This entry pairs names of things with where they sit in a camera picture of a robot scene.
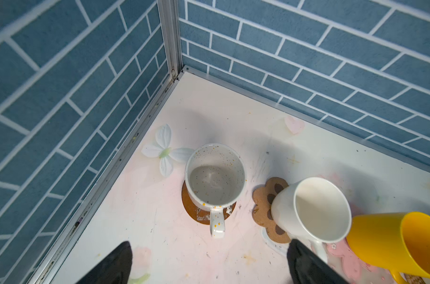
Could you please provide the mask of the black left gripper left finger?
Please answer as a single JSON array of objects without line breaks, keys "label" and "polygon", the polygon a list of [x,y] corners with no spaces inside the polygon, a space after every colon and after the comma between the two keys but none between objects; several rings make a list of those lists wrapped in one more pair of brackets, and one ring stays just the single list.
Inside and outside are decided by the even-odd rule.
[{"label": "black left gripper left finger", "polygon": [[133,253],[128,241],[119,244],[77,284],[127,284],[132,269]]}]

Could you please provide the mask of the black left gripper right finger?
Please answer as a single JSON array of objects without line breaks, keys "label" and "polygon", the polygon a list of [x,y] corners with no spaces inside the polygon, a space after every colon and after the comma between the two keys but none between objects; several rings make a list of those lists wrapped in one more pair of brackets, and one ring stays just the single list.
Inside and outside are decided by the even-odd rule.
[{"label": "black left gripper right finger", "polygon": [[301,241],[293,239],[287,261],[294,284],[348,284]]}]

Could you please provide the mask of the pink flower coaster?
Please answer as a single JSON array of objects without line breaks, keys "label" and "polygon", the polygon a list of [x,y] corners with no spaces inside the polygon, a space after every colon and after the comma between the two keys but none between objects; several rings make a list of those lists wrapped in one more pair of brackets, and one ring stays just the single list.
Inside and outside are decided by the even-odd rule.
[{"label": "pink flower coaster", "polygon": [[325,244],[328,265],[349,284],[394,284],[389,271],[371,266],[359,259],[345,239]]}]

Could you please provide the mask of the white mug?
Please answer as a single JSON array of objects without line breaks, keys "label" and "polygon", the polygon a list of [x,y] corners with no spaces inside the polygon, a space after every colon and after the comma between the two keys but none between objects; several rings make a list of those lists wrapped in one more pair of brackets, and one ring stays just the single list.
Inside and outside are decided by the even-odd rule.
[{"label": "white mug", "polygon": [[193,204],[209,212],[210,235],[214,239],[224,237],[224,210],[241,197],[246,180],[240,154],[224,144],[206,144],[190,155],[185,185]]},{"label": "white mug", "polygon": [[328,257],[323,245],[343,240],[352,224],[345,195],[321,177],[306,178],[281,191],[271,205],[271,215],[288,235],[308,240],[325,263]]}]

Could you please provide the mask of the brown paw shaped coaster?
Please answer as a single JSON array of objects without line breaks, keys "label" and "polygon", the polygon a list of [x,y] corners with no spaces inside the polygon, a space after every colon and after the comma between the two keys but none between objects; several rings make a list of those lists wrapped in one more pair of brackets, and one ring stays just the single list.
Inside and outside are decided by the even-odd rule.
[{"label": "brown paw shaped coaster", "polygon": [[265,185],[252,193],[255,207],[252,211],[253,220],[265,229],[265,235],[278,244],[288,244],[291,238],[274,221],[271,206],[277,195],[288,187],[288,183],[280,177],[272,177]]}]

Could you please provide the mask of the dark brown glossy round coaster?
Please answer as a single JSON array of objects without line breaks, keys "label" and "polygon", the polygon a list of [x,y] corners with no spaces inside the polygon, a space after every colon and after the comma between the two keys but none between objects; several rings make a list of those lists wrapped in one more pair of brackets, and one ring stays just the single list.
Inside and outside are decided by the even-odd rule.
[{"label": "dark brown glossy round coaster", "polygon": [[186,184],[183,184],[181,198],[187,214],[200,224],[210,224],[210,212],[197,207],[191,200]]}]

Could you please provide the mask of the yellow mug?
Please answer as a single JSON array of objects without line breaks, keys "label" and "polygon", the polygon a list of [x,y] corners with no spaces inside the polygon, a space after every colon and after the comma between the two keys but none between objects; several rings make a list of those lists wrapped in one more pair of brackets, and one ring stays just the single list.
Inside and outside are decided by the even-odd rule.
[{"label": "yellow mug", "polygon": [[420,212],[358,215],[346,240],[365,263],[401,274],[430,279],[430,216]]}]

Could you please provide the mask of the white mug top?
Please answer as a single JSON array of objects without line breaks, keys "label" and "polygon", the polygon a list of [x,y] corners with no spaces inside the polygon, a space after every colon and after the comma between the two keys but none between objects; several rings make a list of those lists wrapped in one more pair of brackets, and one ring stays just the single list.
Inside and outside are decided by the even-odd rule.
[{"label": "white mug top", "polygon": [[206,144],[190,155],[185,185],[193,204],[209,212],[210,235],[214,239],[224,237],[224,210],[241,197],[246,180],[240,154],[224,144]]}]

